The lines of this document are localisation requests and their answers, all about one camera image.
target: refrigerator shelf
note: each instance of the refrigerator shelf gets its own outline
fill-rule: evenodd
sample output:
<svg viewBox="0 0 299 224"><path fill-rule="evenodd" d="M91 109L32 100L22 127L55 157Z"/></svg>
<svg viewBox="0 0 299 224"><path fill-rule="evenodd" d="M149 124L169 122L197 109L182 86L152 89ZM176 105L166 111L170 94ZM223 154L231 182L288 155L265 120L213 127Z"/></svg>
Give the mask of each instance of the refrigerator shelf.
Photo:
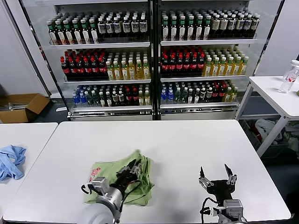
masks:
<svg viewBox="0 0 299 224"><path fill-rule="evenodd" d="M184 77L184 78L161 78L161 82L187 82L187 81L208 81L208 80L226 80L243 79L246 76L212 76L212 77Z"/></svg>

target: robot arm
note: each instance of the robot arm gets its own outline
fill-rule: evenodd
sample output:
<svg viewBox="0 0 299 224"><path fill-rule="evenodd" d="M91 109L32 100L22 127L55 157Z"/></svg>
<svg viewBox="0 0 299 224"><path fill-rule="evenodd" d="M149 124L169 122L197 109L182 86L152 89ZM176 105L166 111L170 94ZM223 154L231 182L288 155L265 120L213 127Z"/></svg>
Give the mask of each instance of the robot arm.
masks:
<svg viewBox="0 0 299 224"><path fill-rule="evenodd" d="M81 189L84 193L91 194L94 191L98 196L95 204L89 204L83 210L78 224L119 223L124 201L139 186L137 185L133 190L125 194L128 185L140 182L140 162L140 160L133 160L123 167L116 173L116 181L110 185L105 177L97 177L91 183L82 185Z"/></svg>

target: green cloth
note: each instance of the green cloth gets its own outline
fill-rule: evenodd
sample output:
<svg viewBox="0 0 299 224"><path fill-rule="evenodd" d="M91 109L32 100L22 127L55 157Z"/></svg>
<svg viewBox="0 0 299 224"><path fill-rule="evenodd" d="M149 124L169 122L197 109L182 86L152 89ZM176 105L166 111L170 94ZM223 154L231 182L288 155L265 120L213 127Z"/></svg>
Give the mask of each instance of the green cloth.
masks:
<svg viewBox="0 0 299 224"><path fill-rule="evenodd" d="M120 171L121 168L128 165L129 162L136 159L136 161L141 159L142 172L140 172L140 183L130 184L126 190L126 193L131 191L137 184L140 184L137 189L135 189L126 198L125 204L137 204L145 206L151 199L151 189L154 186L150 182L150 165L151 160L140 154L139 150L136 150L127 158L115 161L115 162L96 162L93 164L93 171L90 181L98 176L104 176L109 180L109 184L116 181L116 172ZM95 203L97 194L92 192L91 195L87 195L87 203Z"/></svg>

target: table leg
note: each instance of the table leg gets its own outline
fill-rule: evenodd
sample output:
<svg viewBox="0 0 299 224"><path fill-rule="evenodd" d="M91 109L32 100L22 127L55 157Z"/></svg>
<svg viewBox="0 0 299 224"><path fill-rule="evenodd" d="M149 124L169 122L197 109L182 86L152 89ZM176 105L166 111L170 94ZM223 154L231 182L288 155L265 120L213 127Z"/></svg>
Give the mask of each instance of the table leg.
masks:
<svg viewBox="0 0 299 224"><path fill-rule="evenodd" d="M257 150L257 154L259 157L266 152L268 147L272 144L275 138L278 136L279 132L285 127L286 123L288 123L290 119L286 116L281 116L276 125L273 127L272 131L268 134L267 138L263 141L261 146Z"/></svg>
<svg viewBox="0 0 299 224"><path fill-rule="evenodd" d="M242 116L242 113L243 113L243 111L245 109L245 106L246 106L246 104L247 104L250 96L251 96L252 91L253 91L253 87L252 87L251 83L249 83L249 86L247 87L247 90L246 90L246 92L244 94L244 97L243 97L241 103L240 103L238 111L235 114L235 120L239 120L240 117Z"/></svg>

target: white panel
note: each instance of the white panel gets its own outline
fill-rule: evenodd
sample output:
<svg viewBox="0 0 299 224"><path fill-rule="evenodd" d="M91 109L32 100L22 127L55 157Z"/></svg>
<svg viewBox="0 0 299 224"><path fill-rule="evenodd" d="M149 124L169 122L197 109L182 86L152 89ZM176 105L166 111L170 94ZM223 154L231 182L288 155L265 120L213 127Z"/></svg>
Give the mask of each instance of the white panel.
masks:
<svg viewBox="0 0 299 224"><path fill-rule="evenodd" d="M258 67L257 76L282 76L289 69L290 61L297 58L299 53L298 8L298 0L285 0Z"/></svg>
<svg viewBox="0 0 299 224"><path fill-rule="evenodd" d="M0 1L0 93L41 93L47 96L12 22Z"/></svg>

